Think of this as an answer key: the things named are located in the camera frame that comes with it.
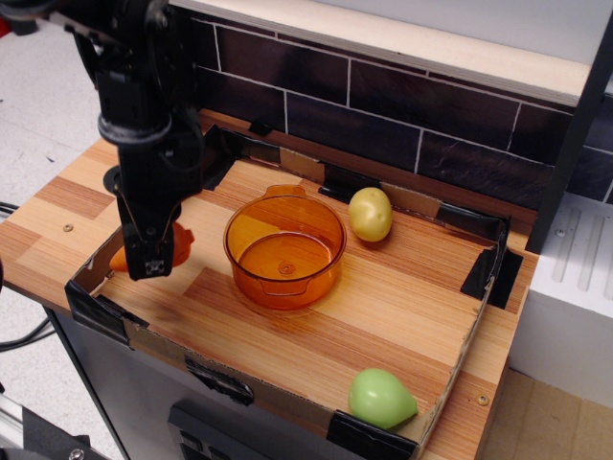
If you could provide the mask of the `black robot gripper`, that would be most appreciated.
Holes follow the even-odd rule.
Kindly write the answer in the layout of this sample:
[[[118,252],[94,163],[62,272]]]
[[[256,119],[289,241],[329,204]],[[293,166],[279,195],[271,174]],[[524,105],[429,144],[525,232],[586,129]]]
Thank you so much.
[[[118,149],[119,166],[104,184],[117,196],[128,274],[135,281],[169,276],[176,267],[172,224],[182,200],[202,188],[205,142],[197,114],[172,112],[146,128],[100,116],[98,128]]]

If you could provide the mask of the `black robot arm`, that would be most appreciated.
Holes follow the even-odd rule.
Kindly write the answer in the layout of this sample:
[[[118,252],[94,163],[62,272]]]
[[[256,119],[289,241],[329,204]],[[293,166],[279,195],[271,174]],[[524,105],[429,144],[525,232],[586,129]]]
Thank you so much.
[[[181,203],[202,188],[205,143],[194,66],[167,1],[4,1],[11,21],[47,19],[75,39],[99,95],[101,137],[118,150],[104,176],[117,198],[133,280],[168,276]]]

